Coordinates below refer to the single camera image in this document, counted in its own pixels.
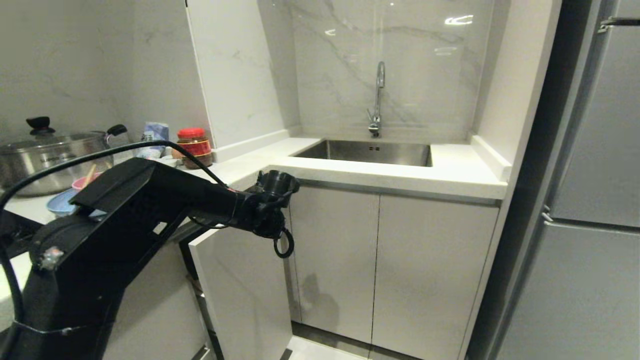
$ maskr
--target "faucet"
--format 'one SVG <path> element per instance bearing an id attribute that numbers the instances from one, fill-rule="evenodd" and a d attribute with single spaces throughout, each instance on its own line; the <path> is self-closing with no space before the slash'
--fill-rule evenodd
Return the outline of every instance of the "faucet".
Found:
<path id="1" fill-rule="evenodd" d="M 380 137 L 380 129 L 382 128 L 382 124 L 380 120 L 380 91 L 385 87 L 385 63 L 381 61 L 378 63 L 378 76 L 376 77 L 376 104 L 374 105 L 373 115 L 369 109 L 367 109 L 367 114 L 369 114 L 369 132 L 371 133 L 372 138 Z"/>

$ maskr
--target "pot lid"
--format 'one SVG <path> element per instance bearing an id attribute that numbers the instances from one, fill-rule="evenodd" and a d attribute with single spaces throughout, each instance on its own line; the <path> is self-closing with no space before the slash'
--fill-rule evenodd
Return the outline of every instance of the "pot lid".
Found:
<path id="1" fill-rule="evenodd" d="M 66 145 L 72 142 L 84 142 L 96 140 L 104 137 L 100 131 L 90 131 L 71 135 L 56 135 L 55 130 L 49 127 L 48 117 L 38 117 L 27 119 L 33 130 L 31 136 L 17 142 L 0 144 L 0 154 L 13 154 L 16 152 L 28 152 L 41 150 L 59 145 Z"/>

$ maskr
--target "refrigerator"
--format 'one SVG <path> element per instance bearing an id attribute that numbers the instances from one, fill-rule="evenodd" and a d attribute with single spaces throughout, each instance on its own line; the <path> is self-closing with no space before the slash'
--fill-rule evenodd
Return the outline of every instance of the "refrigerator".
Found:
<path id="1" fill-rule="evenodd" d="M 639 348 L 640 0 L 565 0 L 467 356 Z"/>

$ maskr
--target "white countertop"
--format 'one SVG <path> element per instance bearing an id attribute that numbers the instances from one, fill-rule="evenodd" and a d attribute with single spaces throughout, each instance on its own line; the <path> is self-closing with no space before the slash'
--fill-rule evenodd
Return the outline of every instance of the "white countertop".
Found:
<path id="1" fill-rule="evenodd" d="M 471 145 L 432 145 L 433 167 L 290 157 L 320 141 L 320 138 L 288 138 L 223 163 L 215 163 L 210 169 L 238 190 L 255 184 L 258 171 L 278 169 L 300 179 L 414 192 L 498 200 L 502 200 L 506 193 L 507 183 L 494 176 Z M 202 170 L 185 171 L 209 179 Z M 7 204 L 6 210 L 46 224 L 55 218 L 45 207 L 52 197 L 16 197 Z M 12 263 L 21 285 L 24 285 L 31 266 L 27 254 L 15 258 Z M 9 292 L 1 270 L 0 279 L 3 279 L 0 280 L 0 311 L 5 315 L 2 304 L 9 301 Z"/>

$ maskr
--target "black robotic arm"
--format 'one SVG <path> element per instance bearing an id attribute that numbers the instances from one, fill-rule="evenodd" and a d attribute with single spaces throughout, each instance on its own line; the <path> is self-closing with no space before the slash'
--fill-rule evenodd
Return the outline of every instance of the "black robotic arm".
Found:
<path id="1" fill-rule="evenodd" d="M 276 170 L 260 173 L 255 192 L 138 158 L 108 170 L 72 199 L 73 215 L 36 233 L 24 316 L 13 325 L 7 359 L 101 359 L 126 287 L 186 217 L 275 243 L 290 236 L 281 209 L 299 187 Z M 101 221 L 89 216 L 95 210 L 106 212 Z"/>

